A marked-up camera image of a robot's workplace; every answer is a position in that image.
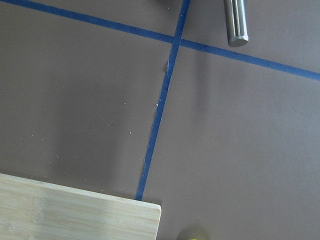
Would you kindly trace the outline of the yellow lemon right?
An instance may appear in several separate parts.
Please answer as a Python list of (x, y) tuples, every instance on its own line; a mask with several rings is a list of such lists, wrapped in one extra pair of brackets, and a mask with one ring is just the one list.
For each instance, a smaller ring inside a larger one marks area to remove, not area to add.
[(199, 227), (187, 227), (176, 237), (177, 240), (209, 240), (208, 234)]

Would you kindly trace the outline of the wooden cutting board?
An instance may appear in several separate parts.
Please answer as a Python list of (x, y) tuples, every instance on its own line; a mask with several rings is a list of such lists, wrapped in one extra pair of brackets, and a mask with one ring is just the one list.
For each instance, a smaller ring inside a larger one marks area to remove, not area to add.
[(160, 205), (0, 176), (3, 240), (154, 240)]

